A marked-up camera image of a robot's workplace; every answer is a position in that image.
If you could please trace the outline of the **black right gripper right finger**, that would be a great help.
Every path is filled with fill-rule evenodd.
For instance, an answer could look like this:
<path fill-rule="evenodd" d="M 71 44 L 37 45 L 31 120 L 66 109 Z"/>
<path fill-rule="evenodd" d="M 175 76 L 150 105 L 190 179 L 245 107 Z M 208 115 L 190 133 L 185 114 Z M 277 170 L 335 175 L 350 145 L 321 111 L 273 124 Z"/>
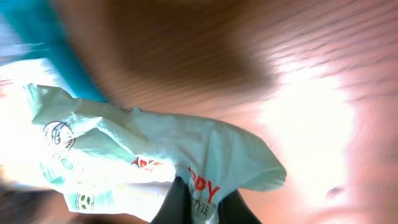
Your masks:
<path fill-rule="evenodd" d="M 261 224 L 238 190 L 231 192 L 219 203 L 218 221 L 219 224 Z"/>

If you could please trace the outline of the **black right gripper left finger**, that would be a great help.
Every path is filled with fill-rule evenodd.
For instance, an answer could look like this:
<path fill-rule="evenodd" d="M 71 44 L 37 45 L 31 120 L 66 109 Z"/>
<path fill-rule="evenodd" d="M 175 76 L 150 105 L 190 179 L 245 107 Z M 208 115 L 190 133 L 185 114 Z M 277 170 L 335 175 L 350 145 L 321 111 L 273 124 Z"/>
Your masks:
<path fill-rule="evenodd" d="M 192 224 L 192 199 L 187 184 L 176 177 L 150 224 Z"/>

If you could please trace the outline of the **light green wet wipes pack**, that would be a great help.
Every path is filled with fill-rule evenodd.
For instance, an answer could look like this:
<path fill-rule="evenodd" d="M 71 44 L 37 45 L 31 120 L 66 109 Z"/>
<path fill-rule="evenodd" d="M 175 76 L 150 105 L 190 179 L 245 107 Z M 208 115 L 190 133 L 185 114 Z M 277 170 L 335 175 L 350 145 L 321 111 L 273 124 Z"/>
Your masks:
<path fill-rule="evenodd" d="M 24 94 L 41 135 L 42 174 L 81 213 L 131 213 L 151 221 L 165 184 L 179 177 L 193 223 L 216 223 L 219 203 L 244 188 L 283 186 L 283 165 L 256 135 L 214 119 L 124 110 L 30 84 Z"/>

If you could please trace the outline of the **blue mouthwash bottle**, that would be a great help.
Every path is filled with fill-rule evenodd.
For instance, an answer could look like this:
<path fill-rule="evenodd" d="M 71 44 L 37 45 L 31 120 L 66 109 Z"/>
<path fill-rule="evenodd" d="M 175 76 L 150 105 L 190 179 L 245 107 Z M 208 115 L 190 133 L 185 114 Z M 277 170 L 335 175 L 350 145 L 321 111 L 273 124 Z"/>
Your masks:
<path fill-rule="evenodd" d="M 24 43 L 33 45 L 33 52 L 27 55 L 49 59 L 72 93 L 79 98 L 108 102 L 67 42 L 66 33 L 49 1 L 1 0 L 1 15 Z"/>

